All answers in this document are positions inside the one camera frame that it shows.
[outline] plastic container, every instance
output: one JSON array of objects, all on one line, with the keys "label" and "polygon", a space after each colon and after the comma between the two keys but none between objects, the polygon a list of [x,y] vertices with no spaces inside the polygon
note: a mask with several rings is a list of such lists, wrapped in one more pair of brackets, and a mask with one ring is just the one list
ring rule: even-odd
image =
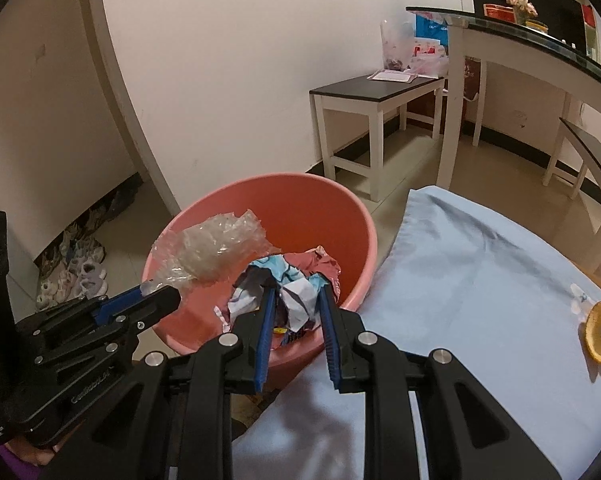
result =
[{"label": "plastic container", "polygon": [[[181,231],[207,218],[251,209],[267,231],[267,240],[285,252],[302,252],[322,245],[341,266],[339,305],[357,310],[369,290],[376,269],[376,228],[363,203],[345,187],[307,173],[274,173],[239,180],[222,187],[176,216],[165,230]],[[222,332],[213,312],[226,303],[232,284],[246,262],[237,262],[227,280],[196,288],[180,308],[154,326],[156,334],[179,354],[200,348]],[[142,279],[148,280],[156,263],[149,255]],[[323,349],[318,329],[271,352],[268,384],[282,388]]]}]

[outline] orange peel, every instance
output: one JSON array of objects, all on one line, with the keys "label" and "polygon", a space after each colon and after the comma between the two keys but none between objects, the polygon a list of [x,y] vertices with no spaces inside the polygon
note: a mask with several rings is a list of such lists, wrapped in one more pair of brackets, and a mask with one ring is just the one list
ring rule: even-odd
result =
[{"label": "orange peel", "polygon": [[584,340],[591,357],[601,364],[601,301],[596,303],[587,315]]}]

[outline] person's hand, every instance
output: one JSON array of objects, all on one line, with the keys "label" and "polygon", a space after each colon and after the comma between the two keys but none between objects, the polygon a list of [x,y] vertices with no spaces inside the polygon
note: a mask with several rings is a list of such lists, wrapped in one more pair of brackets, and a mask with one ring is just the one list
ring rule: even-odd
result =
[{"label": "person's hand", "polygon": [[32,446],[22,435],[7,442],[5,447],[23,462],[34,465],[47,465],[55,455],[51,449],[38,449]]}]

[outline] wooden bench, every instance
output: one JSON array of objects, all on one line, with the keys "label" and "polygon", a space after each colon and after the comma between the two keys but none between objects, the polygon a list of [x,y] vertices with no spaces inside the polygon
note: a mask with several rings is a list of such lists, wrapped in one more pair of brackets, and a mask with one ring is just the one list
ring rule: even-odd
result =
[{"label": "wooden bench", "polygon": [[[578,172],[578,177],[575,181],[573,180],[573,176],[571,174],[567,173],[566,171],[558,170],[555,167],[564,139],[567,139],[571,143],[571,145],[583,159],[583,165],[581,166],[580,171]],[[560,118],[560,126],[558,128],[554,153],[552,153],[547,171],[545,172],[543,185],[547,186],[551,176],[553,174],[557,174],[573,184],[573,191],[571,192],[571,199],[573,200],[578,195],[578,191],[583,184],[587,170],[591,171],[591,174],[596,179],[596,183],[601,190],[601,142],[582,128],[570,123],[564,118]],[[600,266],[601,225],[593,238],[592,244],[589,246],[589,248],[587,248],[587,251],[583,254],[583,257],[578,260],[578,264],[588,272],[594,272]]]}]

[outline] white paper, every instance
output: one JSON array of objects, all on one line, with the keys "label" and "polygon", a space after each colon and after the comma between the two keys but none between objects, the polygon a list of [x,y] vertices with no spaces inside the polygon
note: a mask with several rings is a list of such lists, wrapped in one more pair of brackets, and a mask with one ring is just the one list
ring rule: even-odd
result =
[{"label": "white paper", "polygon": [[298,332],[308,322],[308,312],[315,311],[318,293],[308,279],[301,278],[283,285],[280,296],[287,307],[288,326],[292,332]]},{"label": "white paper", "polygon": [[411,83],[415,79],[414,75],[401,72],[400,70],[378,70],[367,79],[373,81],[396,81],[398,83]]}]

